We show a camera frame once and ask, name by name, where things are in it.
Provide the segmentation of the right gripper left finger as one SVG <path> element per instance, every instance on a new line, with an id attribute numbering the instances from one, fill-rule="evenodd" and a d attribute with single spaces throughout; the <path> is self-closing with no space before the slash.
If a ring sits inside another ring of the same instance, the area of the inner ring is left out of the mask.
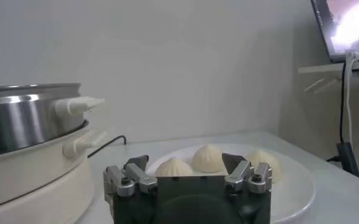
<path id="1" fill-rule="evenodd" d="M 114 196 L 129 198 L 139 192 L 155 197 L 158 190 L 156 177 L 145 172 L 149 161 L 148 155 L 130 158 L 120 169 L 118 166 L 108 166 L 103 172 L 104 200 L 114 208 Z"/>

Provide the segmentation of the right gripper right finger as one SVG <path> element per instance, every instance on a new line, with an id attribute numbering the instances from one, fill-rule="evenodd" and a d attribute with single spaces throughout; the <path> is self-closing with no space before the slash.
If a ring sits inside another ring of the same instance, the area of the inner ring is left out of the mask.
<path id="1" fill-rule="evenodd" d="M 241 192 L 245 187 L 253 194 L 264 194 L 272 189 L 272 168 L 268 163 L 259 162 L 256 167 L 240 155 L 222 154 L 222 161 L 228 175 L 224 186 L 230 193 Z"/>

